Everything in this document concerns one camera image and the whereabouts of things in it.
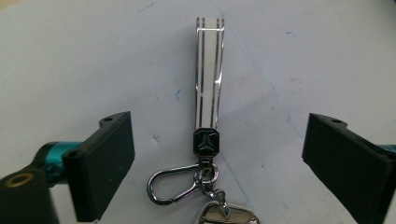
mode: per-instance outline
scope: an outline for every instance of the metal clasp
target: metal clasp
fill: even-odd
[[[162,175],[176,175],[178,173],[184,173],[191,170],[197,170],[197,172],[194,175],[194,179],[193,179],[194,181],[191,187],[185,189],[184,191],[180,192],[179,194],[171,198],[162,199],[159,198],[157,195],[155,195],[153,189],[154,189],[154,181],[157,177],[160,177]],[[151,178],[148,180],[148,185],[147,185],[148,197],[151,199],[152,202],[158,205],[169,205],[171,203],[177,203],[181,199],[193,194],[196,190],[201,189],[202,187],[214,186],[216,181],[218,180],[218,177],[219,177],[219,169],[218,166],[215,165],[214,163],[212,163],[212,177],[210,177],[210,179],[202,178],[202,170],[200,169],[199,164],[163,169],[155,172],[154,175],[152,175]]]

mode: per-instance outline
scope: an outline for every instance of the teal metal part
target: teal metal part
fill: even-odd
[[[396,154],[396,145],[377,145],[378,147],[381,147],[382,149],[395,153]]]
[[[62,155],[70,150],[78,147],[81,142],[58,142],[49,150],[43,169],[47,173],[47,180],[50,187],[56,184],[67,184],[64,178],[64,164]]]

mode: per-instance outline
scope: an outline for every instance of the keychain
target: keychain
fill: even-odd
[[[213,158],[219,154],[219,97],[222,74],[222,51],[224,20],[197,18],[197,74],[196,74],[196,111],[195,132],[193,134],[193,153],[198,163],[171,169],[163,169],[154,173],[148,180],[149,198],[158,205],[177,203],[196,190],[207,195],[211,202],[207,203],[196,223],[238,223],[259,224],[254,213],[246,208],[228,205],[225,192],[215,189],[219,170]],[[153,190],[157,177],[195,171],[192,186],[172,198],[161,199]]]

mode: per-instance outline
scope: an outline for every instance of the white table surface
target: white table surface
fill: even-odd
[[[392,0],[12,2],[0,9],[0,176],[132,111],[135,161],[100,223],[192,223],[208,201],[158,206],[146,194],[156,170],[197,161],[196,17],[225,20],[215,163],[230,203],[264,224],[355,223],[301,159],[308,114],[396,143]],[[191,181],[161,181],[159,194]],[[61,223],[76,223],[68,187],[51,192]]]

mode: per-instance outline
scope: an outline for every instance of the white leather strap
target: white leather strap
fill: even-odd
[[[223,33],[223,19],[197,18],[196,129],[218,127]]]

